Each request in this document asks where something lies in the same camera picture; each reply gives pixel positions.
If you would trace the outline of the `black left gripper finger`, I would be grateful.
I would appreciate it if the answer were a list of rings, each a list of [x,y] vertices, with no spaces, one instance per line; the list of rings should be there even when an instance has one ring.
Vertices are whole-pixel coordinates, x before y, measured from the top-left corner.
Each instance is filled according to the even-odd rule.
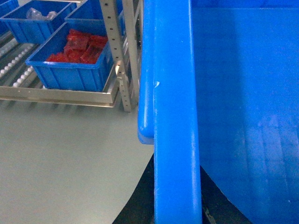
[[[155,152],[116,224],[250,224],[250,162]]]

